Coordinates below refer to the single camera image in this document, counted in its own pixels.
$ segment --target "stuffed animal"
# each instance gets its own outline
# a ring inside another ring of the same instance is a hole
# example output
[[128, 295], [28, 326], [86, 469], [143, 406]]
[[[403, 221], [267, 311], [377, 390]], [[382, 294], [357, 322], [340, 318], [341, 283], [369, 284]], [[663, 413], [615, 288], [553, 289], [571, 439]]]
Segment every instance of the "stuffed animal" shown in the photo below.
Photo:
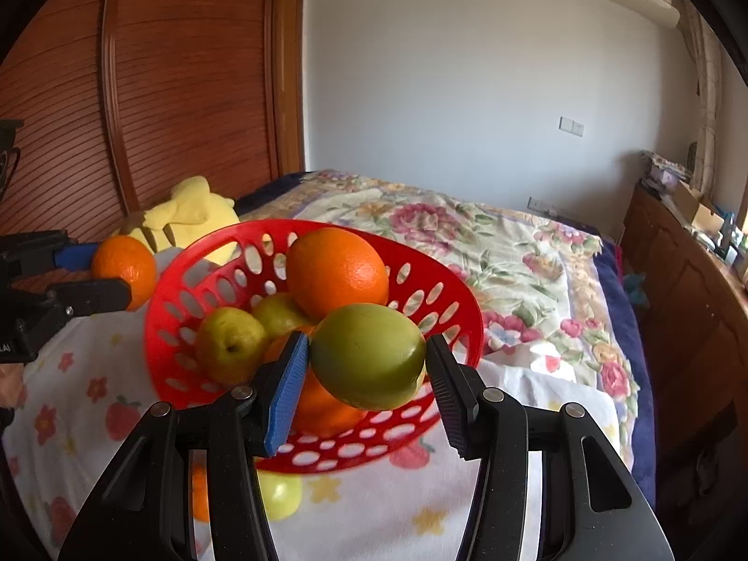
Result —
[[[205, 177], [190, 177], [171, 189], [171, 200], [133, 213], [115, 234], [137, 238], [152, 252], [185, 249], [215, 230], [238, 223], [233, 205], [231, 198], [211, 194]], [[226, 245], [207, 258], [223, 266], [236, 248], [236, 243]]]

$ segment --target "green apple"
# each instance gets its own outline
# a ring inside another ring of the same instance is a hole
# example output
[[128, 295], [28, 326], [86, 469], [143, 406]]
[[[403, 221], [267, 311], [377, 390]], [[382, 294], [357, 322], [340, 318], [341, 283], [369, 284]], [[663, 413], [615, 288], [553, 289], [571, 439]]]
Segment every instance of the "green apple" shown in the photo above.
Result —
[[268, 521], [281, 521], [298, 510], [302, 503], [302, 478], [298, 474], [257, 470], [257, 480]]
[[424, 381], [425, 339], [397, 310], [352, 303], [317, 326], [309, 363], [338, 400], [370, 411], [395, 409], [410, 401]]
[[194, 357], [209, 378], [236, 386], [252, 379], [268, 343], [267, 331], [252, 314], [239, 308], [218, 308], [197, 330]]
[[272, 339], [285, 335], [297, 327], [315, 324], [293, 301], [290, 293], [268, 295], [257, 303], [252, 315], [263, 324]]

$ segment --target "red plastic basket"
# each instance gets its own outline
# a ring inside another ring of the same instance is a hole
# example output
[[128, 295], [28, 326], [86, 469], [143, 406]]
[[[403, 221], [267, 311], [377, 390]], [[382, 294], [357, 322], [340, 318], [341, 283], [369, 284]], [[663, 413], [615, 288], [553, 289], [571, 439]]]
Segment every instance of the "red plastic basket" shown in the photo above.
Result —
[[[284, 259], [298, 236], [329, 226], [300, 220], [238, 223], [190, 245], [158, 281], [145, 323], [148, 369], [158, 396], [177, 409], [211, 403], [224, 389], [200, 373], [192, 358], [195, 331], [218, 306], [246, 306], [286, 291]], [[447, 267], [423, 253], [359, 230], [389, 268], [390, 307], [403, 311], [426, 336], [444, 333], [459, 341], [466, 362], [477, 366], [483, 346], [480, 308], [470, 289]], [[201, 262], [212, 251], [237, 243], [242, 254], [221, 267]], [[353, 430], [320, 440], [292, 433], [274, 457], [258, 464], [281, 473], [322, 473], [379, 459], [417, 439], [439, 421], [428, 382], [410, 403], [393, 411], [369, 412]]]

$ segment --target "floral blanket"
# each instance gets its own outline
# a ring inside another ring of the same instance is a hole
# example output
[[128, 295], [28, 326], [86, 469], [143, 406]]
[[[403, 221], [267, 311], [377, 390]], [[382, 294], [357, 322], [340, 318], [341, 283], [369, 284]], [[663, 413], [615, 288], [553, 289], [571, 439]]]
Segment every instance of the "floral blanket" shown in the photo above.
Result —
[[354, 227], [444, 263], [481, 306], [483, 354], [511, 354], [519, 343], [545, 339], [573, 367], [578, 383], [612, 398], [622, 458], [631, 469], [639, 388], [612, 333], [592, 260], [602, 248], [599, 237], [535, 215], [335, 171], [307, 175], [242, 220], [271, 217]]

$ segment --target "silver bolt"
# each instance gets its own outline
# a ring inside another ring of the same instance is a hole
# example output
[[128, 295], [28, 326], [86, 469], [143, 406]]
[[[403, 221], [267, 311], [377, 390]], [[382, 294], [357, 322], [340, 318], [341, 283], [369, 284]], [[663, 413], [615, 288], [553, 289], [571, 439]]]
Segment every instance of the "silver bolt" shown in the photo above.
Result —
[[151, 415], [154, 417], [163, 417], [171, 411], [171, 405], [165, 401], [158, 401], [151, 405]]
[[233, 390], [231, 390], [231, 396], [234, 397], [237, 401], [245, 401], [252, 397], [254, 395], [254, 388], [252, 386], [247, 386], [245, 384], [242, 384], [241, 386], [235, 387]]
[[504, 393], [498, 388], [486, 388], [483, 391], [483, 398], [489, 403], [501, 403], [504, 400]]
[[578, 403], [569, 403], [566, 405], [566, 413], [571, 417], [584, 417], [584, 407]]

